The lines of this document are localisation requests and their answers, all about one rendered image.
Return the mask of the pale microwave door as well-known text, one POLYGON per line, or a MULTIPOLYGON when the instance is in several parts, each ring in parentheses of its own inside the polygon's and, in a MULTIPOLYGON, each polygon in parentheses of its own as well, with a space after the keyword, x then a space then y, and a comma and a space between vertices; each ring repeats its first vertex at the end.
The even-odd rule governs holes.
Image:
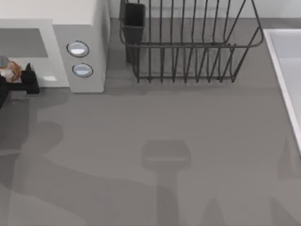
POLYGON ((69 86, 50 19, 0 19, 0 55, 30 63, 41 87, 69 86))

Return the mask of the white sink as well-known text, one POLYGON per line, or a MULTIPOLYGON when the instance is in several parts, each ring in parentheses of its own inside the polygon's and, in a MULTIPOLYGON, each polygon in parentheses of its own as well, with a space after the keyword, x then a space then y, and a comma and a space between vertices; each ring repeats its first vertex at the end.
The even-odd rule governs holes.
POLYGON ((301 155, 301 29, 263 32, 301 155))

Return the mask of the orange and white small object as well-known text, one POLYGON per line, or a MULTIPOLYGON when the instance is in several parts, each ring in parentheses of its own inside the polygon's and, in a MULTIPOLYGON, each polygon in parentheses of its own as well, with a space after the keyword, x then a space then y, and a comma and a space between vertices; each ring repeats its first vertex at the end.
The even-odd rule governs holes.
POLYGON ((15 61, 9 60, 5 66, 0 67, 0 76, 4 77, 9 83, 20 79, 21 75, 22 68, 15 61))

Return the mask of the dark grey utensil holder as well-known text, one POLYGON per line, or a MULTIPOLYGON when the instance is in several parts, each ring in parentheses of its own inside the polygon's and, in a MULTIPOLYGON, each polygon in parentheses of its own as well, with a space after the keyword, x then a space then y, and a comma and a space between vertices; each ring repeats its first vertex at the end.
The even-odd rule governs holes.
POLYGON ((126 62, 136 64, 139 47, 145 28, 145 5, 142 3, 120 0, 119 20, 126 48, 126 62))

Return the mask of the round microwave knob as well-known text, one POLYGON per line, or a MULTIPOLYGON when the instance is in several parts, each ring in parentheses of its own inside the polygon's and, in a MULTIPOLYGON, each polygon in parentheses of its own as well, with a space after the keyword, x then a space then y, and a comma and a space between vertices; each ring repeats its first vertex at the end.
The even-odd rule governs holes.
POLYGON ((68 43, 66 46, 67 52, 73 57, 85 57, 89 54, 89 47, 82 41, 68 43))
POLYGON ((94 70, 90 65, 81 63, 74 65, 72 67, 72 72, 78 77, 88 78, 93 74, 94 70))

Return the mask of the pale microwave oven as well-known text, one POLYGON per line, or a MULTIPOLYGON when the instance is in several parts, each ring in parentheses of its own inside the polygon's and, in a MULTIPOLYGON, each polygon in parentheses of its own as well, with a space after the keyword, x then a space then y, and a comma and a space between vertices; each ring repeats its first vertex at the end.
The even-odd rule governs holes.
POLYGON ((50 19, 73 93, 102 93, 107 71, 111 34, 108 0, 0 0, 0 19, 50 19), (68 43, 82 41, 89 47, 85 57, 73 57, 68 43), (81 78, 72 67, 85 63, 94 72, 81 78))

